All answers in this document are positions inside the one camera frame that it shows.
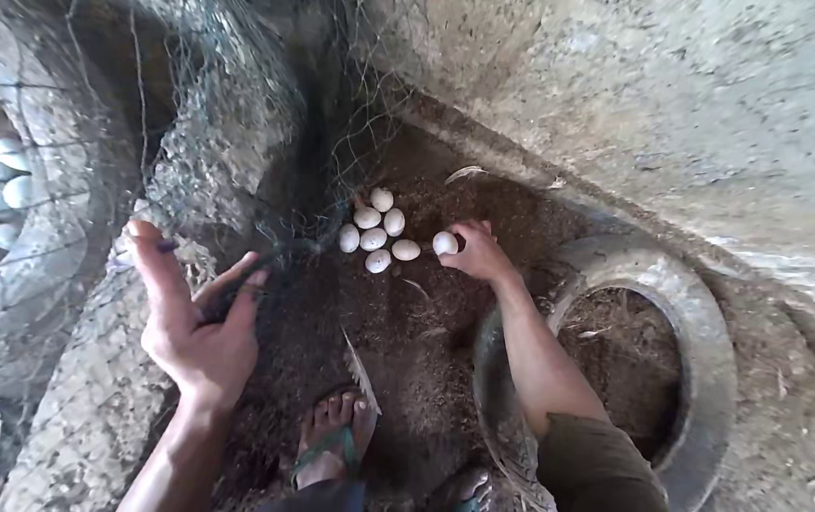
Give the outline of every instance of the soil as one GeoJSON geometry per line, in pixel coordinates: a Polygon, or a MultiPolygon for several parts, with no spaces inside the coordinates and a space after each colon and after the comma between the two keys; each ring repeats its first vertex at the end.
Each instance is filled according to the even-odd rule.
{"type": "Polygon", "coordinates": [[[559,331],[606,413],[652,460],[673,434],[682,365],[669,320],[624,288],[578,299],[559,331]]]}
{"type": "MultiPolygon", "coordinates": [[[[216,509],[254,509],[291,492],[301,412],[350,380],[343,330],[383,412],[363,464],[367,509],[414,509],[465,464],[489,464],[470,382],[477,323],[494,307],[494,297],[486,284],[442,267],[430,241],[454,220],[490,219],[532,294],[545,296],[561,279],[550,270],[548,255],[599,227],[511,181],[478,174],[444,184],[473,163],[404,128],[367,189],[383,185],[394,192],[395,206],[407,216],[400,238],[420,243],[421,256],[369,274],[364,251],[335,248],[273,275],[260,309],[259,364],[227,446],[216,509]]],[[[366,199],[368,190],[362,195],[366,199]]],[[[612,403],[620,417],[629,417],[622,401],[612,403]]],[[[515,508],[515,496],[494,476],[504,490],[494,509],[515,508]]]]}

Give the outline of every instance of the person's left hand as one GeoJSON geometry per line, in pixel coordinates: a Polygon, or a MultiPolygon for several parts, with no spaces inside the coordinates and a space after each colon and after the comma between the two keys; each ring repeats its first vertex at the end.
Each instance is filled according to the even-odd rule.
{"type": "Polygon", "coordinates": [[[268,271],[255,272],[242,286],[224,323],[202,325],[201,308],[259,259],[247,252],[229,271],[195,297],[172,252],[159,250],[161,231],[151,222],[132,220],[128,233],[135,267],[148,291],[151,315],[141,346],[180,388],[182,401],[195,410],[227,412],[236,404],[259,355],[255,340],[256,295],[268,271]]]}

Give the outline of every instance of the leg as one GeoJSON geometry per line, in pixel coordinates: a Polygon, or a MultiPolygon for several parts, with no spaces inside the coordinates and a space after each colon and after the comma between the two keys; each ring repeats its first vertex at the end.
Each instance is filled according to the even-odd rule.
{"type": "Polygon", "coordinates": [[[356,391],[339,391],[320,400],[306,411],[300,425],[294,475],[299,491],[260,511],[362,511],[366,485],[355,480],[354,472],[373,437],[375,421],[375,411],[356,391]]]}
{"type": "Polygon", "coordinates": [[[489,509],[493,484],[485,467],[471,466],[451,475],[433,492],[429,512],[471,512],[489,509]]]}

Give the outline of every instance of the person's right hand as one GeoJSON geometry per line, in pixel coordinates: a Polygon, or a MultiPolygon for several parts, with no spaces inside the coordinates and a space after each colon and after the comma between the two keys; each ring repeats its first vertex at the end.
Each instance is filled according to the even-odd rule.
{"type": "Polygon", "coordinates": [[[444,267],[493,283],[515,274],[515,265],[508,260],[501,247],[495,243],[489,220],[466,220],[452,224],[448,230],[465,239],[465,249],[458,254],[440,254],[444,267]]]}

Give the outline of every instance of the circular concrete nest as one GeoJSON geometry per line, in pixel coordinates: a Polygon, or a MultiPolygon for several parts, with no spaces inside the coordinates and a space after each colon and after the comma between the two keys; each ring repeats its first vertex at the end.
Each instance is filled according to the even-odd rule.
{"type": "MultiPolygon", "coordinates": [[[[684,263],[639,237],[598,236],[564,245],[556,260],[570,266],[548,323],[558,332],[572,303],[605,288],[639,293],[663,311],[676,334],[683,379],[673,434],[652,460],[669,509],[693,512],[717,482],[736,411],[736,366],[727,326],[714,296],[684,263]]],[[[555,509],[536,479],[537,442],[515,402],[498,310],[476,340],[474,394],[493,460],[538,510],[555,509]],[[521,432],[522,442],[505,433],[521,432]]]]}
{"type": "Polygon", "coordinates": [[[0,394],[36,371],[33,340],[68,327],[66,300],[103,268],[139,180],[130,132],[93,65],[59,20],[16,9],[0,1],[0,105],[26,145],[33,194],[0,262],[0,394]]]}

